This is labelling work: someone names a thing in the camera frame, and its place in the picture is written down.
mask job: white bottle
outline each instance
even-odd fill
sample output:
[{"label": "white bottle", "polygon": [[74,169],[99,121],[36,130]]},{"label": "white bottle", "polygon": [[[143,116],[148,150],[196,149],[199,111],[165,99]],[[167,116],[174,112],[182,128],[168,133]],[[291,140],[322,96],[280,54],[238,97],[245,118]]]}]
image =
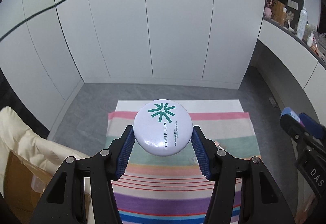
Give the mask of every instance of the white bottle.
[{"label": "white bottle", "polygon": [[311,35],[308,37],[307,40],[307,45],[309,48],[311,48],[313,42],[314,42],[314,33],[311,33]]},{"label": "white bottle", "polygon": [[303,8],[300,12],[298,27],[297,27],[297,33],[295,34],[296,37],[300,40],[304,37],[304,30],[305,26],[307,24],[308,14],[305,8]]}]

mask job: pink stuffed toy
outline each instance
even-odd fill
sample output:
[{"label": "pink stuffed toy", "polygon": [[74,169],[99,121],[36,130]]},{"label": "pink stuffed toy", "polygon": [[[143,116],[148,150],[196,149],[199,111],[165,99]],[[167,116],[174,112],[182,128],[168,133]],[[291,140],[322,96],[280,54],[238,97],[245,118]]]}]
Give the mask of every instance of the pink stuffed toy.
[{"label": "pink stuffed toy", "polygon": [[272,16],[272,11],[271,11],[271,9],[270,9],[269,7],[265,7],[265,9],[264,9],[264,16],[265,16],[266,18],[268,18],[268,19],[271,18],[271,16]]}]

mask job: beige cushion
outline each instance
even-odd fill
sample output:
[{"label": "beige cushion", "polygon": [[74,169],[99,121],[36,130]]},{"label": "beige cushion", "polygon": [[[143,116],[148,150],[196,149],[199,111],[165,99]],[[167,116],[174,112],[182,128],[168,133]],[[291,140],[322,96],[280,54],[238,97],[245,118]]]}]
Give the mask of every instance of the beige cushion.
[{"label": "beige cushion", "polygon": [[[61,163],[68,156],[84,159],[89,156],[58,143],[42,139],[26,125],[11,107],[0,111],[0,191],[2,195],[4,174],[9,152],[12,151],[21,162],[43,183],[48,184]],[[85,193],[91,194],[89,178],[85,179]],[[88,223],[94,223],[92,204]]]}]

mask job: small bottle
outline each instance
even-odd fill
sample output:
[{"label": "small bottle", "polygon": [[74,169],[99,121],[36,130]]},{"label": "small bottle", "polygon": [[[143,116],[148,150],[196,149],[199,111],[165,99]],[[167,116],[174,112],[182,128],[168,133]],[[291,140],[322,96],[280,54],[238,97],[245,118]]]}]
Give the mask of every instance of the small bottle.
[{"label": "small bottle", "polygon": [[304,41],[308,41],[308,37],[310,36],[311,30],[309,30],[309,21],[307,21],[307,25],[304,28],[304,36],[303,36],[303,40]]},{"label": "small bottle", "polygon": [[297,33],[295,34],[296,37],[300,40],[302,40],[304,36],[304,30],[305,26],[307,24],[308,14],[305,8],[303,8],[300,12],[298,27],[297,27]]},{"label": "small bottle", "polygon": [[311,48],[313,42],[314,42],[314,33],[311,33],[307,40],[307,45],[309,48]]}]

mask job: striped towel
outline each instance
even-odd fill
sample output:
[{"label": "striped towel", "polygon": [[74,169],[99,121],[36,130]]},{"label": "striped towel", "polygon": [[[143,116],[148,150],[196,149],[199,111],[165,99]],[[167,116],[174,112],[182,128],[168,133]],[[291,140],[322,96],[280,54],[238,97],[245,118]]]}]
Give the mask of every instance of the striped towel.
[{"label": "striped towel", "polygon": [[[127,125],[133,124],[136,113],[109,114],[106,148],[121,137]],[[190,113],[190,116],[206,138],[218,141],[234,157],[260,157],[248,113]],[[235,182],[232,224],[238,223],[241,201],[241,178]],[[191,143],[173,156],[156,157],[135,142],[126,173],[117,182],[112,181],[112,185],[124,224],[197,224],[203,223],[214,182],[202,176]]]}]

